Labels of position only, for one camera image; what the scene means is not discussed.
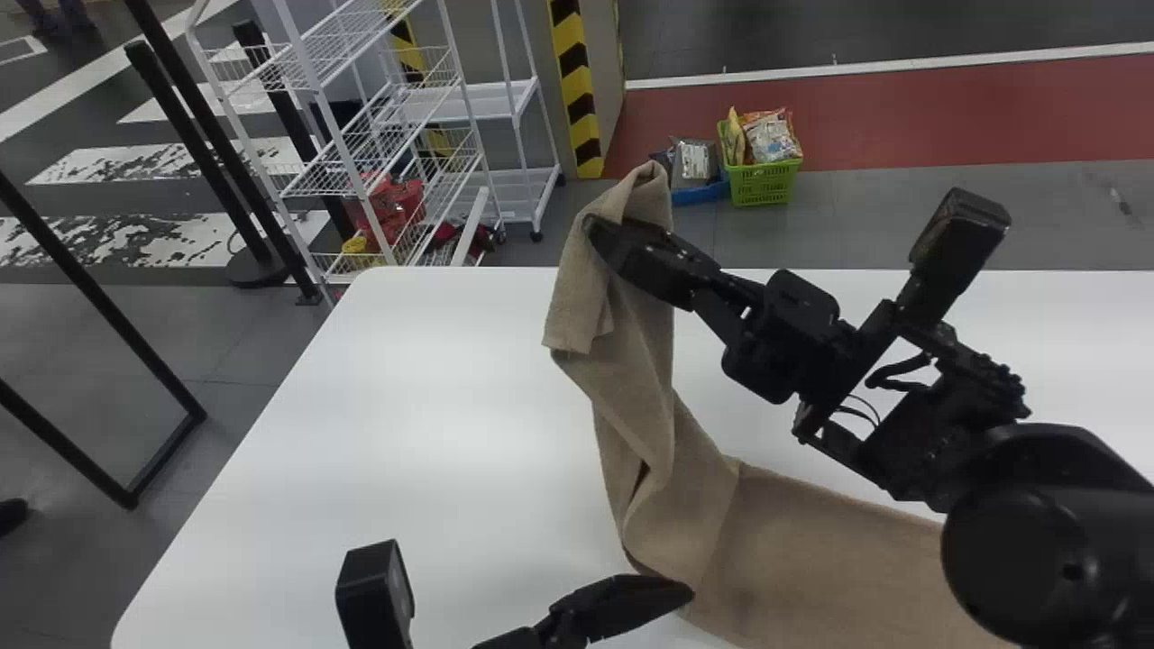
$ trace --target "red floor stripe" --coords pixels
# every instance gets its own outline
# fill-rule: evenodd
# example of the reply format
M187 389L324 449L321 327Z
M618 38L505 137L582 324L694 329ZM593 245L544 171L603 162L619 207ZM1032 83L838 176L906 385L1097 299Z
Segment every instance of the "red floor stripe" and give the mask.
M1140 54L634 90L605 176L669 135L715 137L730 105L789 106L808 171L1154 158L1154 55Z

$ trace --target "white table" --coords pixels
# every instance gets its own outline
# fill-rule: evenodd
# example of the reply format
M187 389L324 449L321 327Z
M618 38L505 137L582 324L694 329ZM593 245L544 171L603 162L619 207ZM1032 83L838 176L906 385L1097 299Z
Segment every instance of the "white table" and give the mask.
M906 278L801 274L854 324ZM362 275L141 588L112 647L344 648L332 598L344 553L392 537L415 592L418 649L467 648L628 570L589 403L540 346L553 278L553 269L499 268ZM1025 378L1034 420L1086 426L1154 476L1152 297L1152 273L986 273L949 321ZM720 355L696 316L679 314L674 385L722 449L930 515L799 446L793 404L773 406L726 379ZM869 397L879 409L896 402ZM602 646L726 643L668 617Z

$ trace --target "person's leg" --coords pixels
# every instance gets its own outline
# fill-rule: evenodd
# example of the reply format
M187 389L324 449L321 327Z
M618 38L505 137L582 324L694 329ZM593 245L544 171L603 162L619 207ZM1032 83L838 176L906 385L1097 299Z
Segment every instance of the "person's leg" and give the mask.
M81 0L60 0L60 12L68 20L68 24L75 29L93 29L92 20L88 17L88 9Z
M0 538L18 528L28 520L28 501L23 498L10 498L0 501Z
M32 18L33 33L52 31L57 28L57 21L44 10L44 5L40 3L40 0L16 0L16 3Z

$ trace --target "shoe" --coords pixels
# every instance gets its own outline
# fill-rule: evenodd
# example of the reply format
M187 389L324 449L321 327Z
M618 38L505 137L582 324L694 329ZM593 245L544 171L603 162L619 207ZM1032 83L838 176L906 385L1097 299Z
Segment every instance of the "shoe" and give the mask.
M20 527L28 520L28 501L23 498L10 498L0 501L0 538Z

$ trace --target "towel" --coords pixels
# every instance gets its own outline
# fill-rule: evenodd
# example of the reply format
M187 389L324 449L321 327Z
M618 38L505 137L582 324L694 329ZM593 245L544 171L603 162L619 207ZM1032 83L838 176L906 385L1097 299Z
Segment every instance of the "towel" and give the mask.
M718 450L673 388L673 307L605 266L587 214L672 230L665 170L639 166L577 214L544 338L592 402L609 509L638 570L689 584L681 614L749 649L1007 647L951 595L939 525Z

